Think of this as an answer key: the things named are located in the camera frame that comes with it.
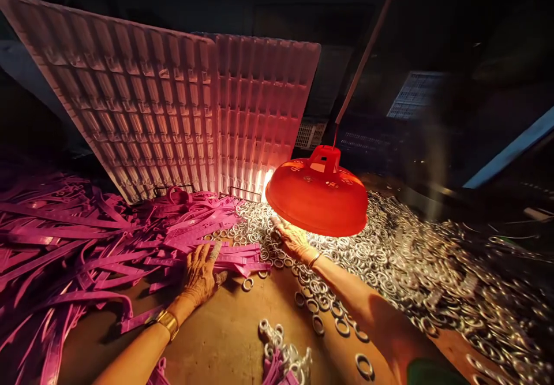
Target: table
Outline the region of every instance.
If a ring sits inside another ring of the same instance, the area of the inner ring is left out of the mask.
[[[329,311],[320,313],[325,335],[315,334],[309,311],[294,303],[294,292],[300,290],[300,284],[288,268],[273,269],[266,279],[256,275],[253,279],[250,292],[241,289],[241,278],[227,280],[183,324],[163,354],[167,358],[166,377],[171,384],[261,384],[263,343],[257,332],[261,319],[268,319],[273,327],[280,323],[285,328],[285,343],[295,344],[301,354],[307,346],[312,348],[312,384],[367,383],[357,371],[356,353],[364,353],[371,361],[376,384],[396,383],[373,343],[360,342],[353,331],[349,338],[340,336]],[[148,283],[141,280],[123,292],[132,299],[134,313],[138,315],[171,300],[177,289],[167,288],[149,296]],[[115,326],[119,312],[120,306],[110,303],[102,311],[90,311],[71,330],[63,351],[60,385],[91,383],[140,333],[142,328],[119,336]],[[440,331],[435,343],[470,383],[476,372],[465,358],[467,353],[489,369],[502,373],[455,331]]]

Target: pile of metal rings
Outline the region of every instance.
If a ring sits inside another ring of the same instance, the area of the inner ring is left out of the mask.
[[[299,385],[310,383],[310,368],[312,366],[312,349],[306,348],[306,355],[301,356],[296,346],[292,343],[285,344],[285,329],[280,324],[272,328],[267,319],[263,319],[258,324],[258,331],[265,342],[264,358],[271,362],[273,355],[277,350],[282,356],[283,375],[292,371],[298,380]]]
[[[553,313],[546,292],[533,285],[523,268],[502,265],[503,255],[516,249],[475,237],[457,223],[421,221],[394,197],[368,196],[368,223],[361,233],[348,238],[308,233],[309,242],[375,288],[429,336],[437,337],[440,328],[460,332],[506,373],[494,377],[497,382],[510,384],[513,377],[522,384],[550,383],[552,358],[543,343],[554,337]],[[268,204],[247,202],[239,214],[244,221],[227,236],[238,245],[259,242],[262,259],[291,268],[306,300],[316,300],[319,310],[329,304],[335,318],[349,320],[327,285],[279,248]],[[339,308],[345,316],[337,317]]]

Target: white crate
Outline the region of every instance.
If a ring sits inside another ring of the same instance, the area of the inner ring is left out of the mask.
[[[316,148],[321,144],[321,139],[323,138],[326,126],[326,122],[313,123],[302,121],[294,146],[304,149]]]

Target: forearm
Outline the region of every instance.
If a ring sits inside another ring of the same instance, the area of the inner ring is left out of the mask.
[[[167,308],[179,327],[196,305],[186,294],[178,296]],[[156,367],[170,340],[169,330],[154,323],[147,327],[97,378],[95,385],[144,385]]]
[[[326,281],[360,329],[369,335],[399,383],[406,383],[407,366],[414,359],[447,363],[434,344],[404,314],[359,277],[323,256],[315,261],[312,269]]]

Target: lamp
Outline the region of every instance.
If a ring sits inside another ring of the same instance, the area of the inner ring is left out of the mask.
[[[280,165],[265,189],[267,202],[307,231],[333,237],[357,234],[367,221],[368,194],[339,160],[338,148],[320,145],[309,159]]]

